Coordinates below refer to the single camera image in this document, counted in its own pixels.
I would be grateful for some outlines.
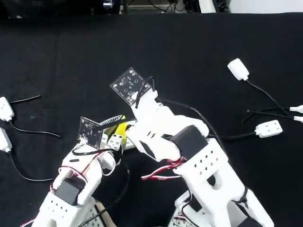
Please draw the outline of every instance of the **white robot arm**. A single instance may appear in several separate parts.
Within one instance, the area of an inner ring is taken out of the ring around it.
[[[274,226],[256,196],[232,169],[217,140],[207,138],[209,129],[201,120],[174,115],[167,106],[156,102],[157,91],[134,69],[126,71],[111,87],[131,106],[136,117],[126,131],[128,144],[156,161],[178,162],[173,171],[188,186],[188,191],[175,202],[169,227]],[[91,122],[83,124],[95,127]],[[103,131],[93,131],[87,137],[99,135],[96,144],[95,137],[93,142],[84,137],[82,144],[63,160],[33,227],[77,227],[97,213],[91,195],[104,175],[102,169],[114,170],[116,162],[110,150],[124,147],[125,135],[114,134],[108,140]],[[94,151],[91,155],[79,155]],[[103,224],[96,218],[86,226]]]

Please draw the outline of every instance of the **black circuit board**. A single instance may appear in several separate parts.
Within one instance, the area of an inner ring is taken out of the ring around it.
[[[85,139],[87,144],[95,149],[100,148],[103,131],[93,131],[93,128],[101,126],[88,118],[81,117],[78,140]]]
[[[140,88],[145,80],[133,69],[129,68],[110,86],[120,95],[124,101],[130,106],[135,103],[136,98],[133,96]],[[141,96],[143,96],[151,88],[150,84],[143,87]]]

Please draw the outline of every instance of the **black cloth surface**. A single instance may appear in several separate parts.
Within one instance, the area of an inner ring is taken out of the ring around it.
[[[0,95],[8,100],[42,95],[13,105],[15,124],[48,130],[61,139],[25,134],[0,122],[19,166],[28,176],[56,177],[62,159],[76,143],[80,116],[97,122],[126,114],[130,107],[109,87],[129,67],[154,76],[160,96],[200,110],[221,135],[252,132],[275,117],[258,116],[242,124],[247,109],[274,104],[227,64],[239,57],[259,85],[283,106],[302,100],[303,14],[280,15],[137,15],[49,18],[0,25]],[[176,114],[198,117],[171,106]],[[303,125],[281,119],[278,136],[226,142],[226,152],[240,179],[256,194],[277,227],[303,226]],[[125,227],[165,225],[174,200],[186,189],[181,179],[141,181],[164,163],[131,150],[126,155],[131,183],[110,215]],[[102,180],[95,198],[108,206],[122,191],[123,166]],[[49,183],[27,182],[0,154],[1,226],[17,227],[34,218]]]

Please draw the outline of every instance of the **yellow block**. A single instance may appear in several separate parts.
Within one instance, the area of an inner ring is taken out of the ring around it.
[[[126,134],[125,134],[126,127],[127,127],[127,123],[119,124],[118,128],[115,131],[115,134],[123,136],[123,144],[126,144]]]

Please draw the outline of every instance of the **white connector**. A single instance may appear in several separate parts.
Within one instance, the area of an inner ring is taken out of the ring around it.
[[[231,61],[227,67],[232,72],[232,74],[237,78],[237,80],[247,80],[248,75],[250,72],[248,72],[245,65],[241,62],[239,58]]]
[[[260,138],[276,136],[283,132],[283,129],[278,120],[265,122],[256,127],[255,133]]]
[[[296,106],[296,107],[290,107],[289,110],[303,114],[303,105]]]
[[[303,123],[303,117],[294,116],[294,121],[302,122]]]
[[[9,122],[15,116],[8,100],[5,97],[0,98],[0,119]]]
[[[0,128],[0,150],[9,153],[12,145],[5,130]]]

